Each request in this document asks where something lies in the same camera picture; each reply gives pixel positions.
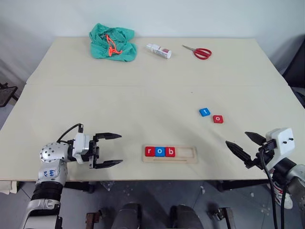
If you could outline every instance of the white tabletop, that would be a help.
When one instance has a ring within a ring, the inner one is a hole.
[[[203,107],[212,115],[223,115],[224,123],[201,117],[198,110]],[[277,127],[291,127],[296,149],[290,158],[304,164],[304,117],[304,109],[284,86],[26,85],[0,131],[0,178],[35,180],[41,147],[78,122],[91,136],[121,134],[119,139],[101,140],[100,154],[101,161],[124,161],[107,169],[70,162],[69,180],[265,178],[257,168],[246,169],[225,140],[254,156],[258,146],[244,131],[264,135]],[[195,146],[199,163],[144,163],[142,146],[150,144]]]
[[[287,85],[255,39],[135,38],[132,62],[94,59],[90,39],[57,38],[28,79],[39,85]],[[156,43],[172,50],[164,59],[145,48]],[[194,57],[194,48],[207,48],[208,60]]]
[[[76,123],[91,136],[122,135],[100,141],[100,158],[124,161],[107,169],[68,163],[69,180],[265,179],[258,168],[246,169],[225,140],[254,156],[258,146],[244,132],[264,135],[280,127],[293,129],[296,149],[290,158],[305,164],[305,111],[255,40],[134,42],[136,59],[116,62],[93,59],[88,38],[55,40],[0,131],[0,179],[36,180],[41,147]],[[171,59],[147,51],[149,42],[171,49]],[[181,44],[211,49],[213,55],[199,60]],[[204,107],[211,116],[200,116]],[[214,124],[212,115],[223,115],[224,123]],[[143,145],[194,146],[199,162],[144,163]]]

